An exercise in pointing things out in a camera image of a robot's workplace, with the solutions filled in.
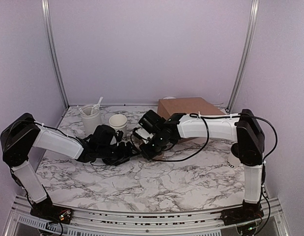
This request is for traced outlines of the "brown pulp cup carrier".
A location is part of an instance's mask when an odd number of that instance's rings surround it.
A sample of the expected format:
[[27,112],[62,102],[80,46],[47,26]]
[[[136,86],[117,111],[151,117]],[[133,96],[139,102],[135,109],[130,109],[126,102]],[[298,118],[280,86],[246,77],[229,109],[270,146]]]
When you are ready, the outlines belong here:
[[156,148],[156,146],[152,143],[142,143],[140,142],[139,146],[136,145],[134,141],[131,141],[133,145],[133,150],[135,154],[140,154],[143,158],[151,160],[153,158],[163,157],[164,151]]

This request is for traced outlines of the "single white paper cup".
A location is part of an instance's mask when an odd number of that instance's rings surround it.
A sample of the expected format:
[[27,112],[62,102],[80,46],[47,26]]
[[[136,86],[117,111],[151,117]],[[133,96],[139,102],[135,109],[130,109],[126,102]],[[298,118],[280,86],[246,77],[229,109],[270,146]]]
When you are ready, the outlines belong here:
[[228,159],[227,159],[227,164],[228,164],[229,168],[236,169],[240,166],[241,162],[238,157],[233,155],[233,153],[230,153],[228,156]]

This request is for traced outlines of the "black cup lid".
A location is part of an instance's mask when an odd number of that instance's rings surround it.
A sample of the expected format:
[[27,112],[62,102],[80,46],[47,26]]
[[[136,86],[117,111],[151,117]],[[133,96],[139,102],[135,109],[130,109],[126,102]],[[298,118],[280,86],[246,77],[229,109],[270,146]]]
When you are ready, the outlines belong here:
[[239,146],[238,146],[238,143],[234,143],[231,147],[231,153],[238,157],[239,156]]

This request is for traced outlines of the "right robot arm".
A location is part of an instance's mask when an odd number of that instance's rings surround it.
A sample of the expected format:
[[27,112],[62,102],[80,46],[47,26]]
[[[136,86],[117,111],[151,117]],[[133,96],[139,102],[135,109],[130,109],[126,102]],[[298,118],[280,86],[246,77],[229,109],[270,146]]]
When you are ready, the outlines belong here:
[[168,143],[175,145],[181,139],[233,141],[231,153],[243,164],[245,171],[245,196],[238,216],[249,220],[256,214],[261,196],[265,135],[251,110],[220,116],[174,113],[169,119],[149,110],[138,123],[140,127],[133,134],[142,141],[139,150],[148,160],[163,154]]

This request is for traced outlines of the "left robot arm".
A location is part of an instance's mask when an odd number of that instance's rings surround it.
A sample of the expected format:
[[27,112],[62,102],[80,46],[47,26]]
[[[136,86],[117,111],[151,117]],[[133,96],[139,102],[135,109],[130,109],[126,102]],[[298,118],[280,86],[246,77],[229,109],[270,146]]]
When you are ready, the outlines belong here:
[[117,166],[135,155],[131,142],[122,140],[123,132],[99,125],[85,138],[67,135],[57,128],[38,123],[32,114],[24,113],[0,135],[2,158],[16,182],[25,189],[37,209],[47,219],[55,217],[55,205],[37,177],[28,155],[34,148],[61,154],[81,163],[101,159],[104,164]]

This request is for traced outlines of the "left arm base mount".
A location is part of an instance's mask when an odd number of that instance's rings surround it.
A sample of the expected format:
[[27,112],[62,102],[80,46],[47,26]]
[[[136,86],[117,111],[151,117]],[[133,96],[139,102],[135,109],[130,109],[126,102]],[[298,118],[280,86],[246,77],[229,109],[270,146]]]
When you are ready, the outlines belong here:
[[30,214],[46,220],[61,222],[62,224],[70,224],[73,210],[68,207],[56,206],[51,198],[47,198],[39,203],[33,203]]

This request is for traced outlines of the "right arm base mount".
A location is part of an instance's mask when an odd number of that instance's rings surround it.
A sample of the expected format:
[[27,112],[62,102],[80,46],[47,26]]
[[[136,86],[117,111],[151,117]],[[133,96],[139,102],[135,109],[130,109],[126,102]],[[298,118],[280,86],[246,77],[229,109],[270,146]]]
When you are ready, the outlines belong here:
[[261,209],[260,202],[251,204],[243,201],[242,205],[239,207],[222,210],[220,219],[225,226],[228,226],[259,219],[263,216],[264,212]]

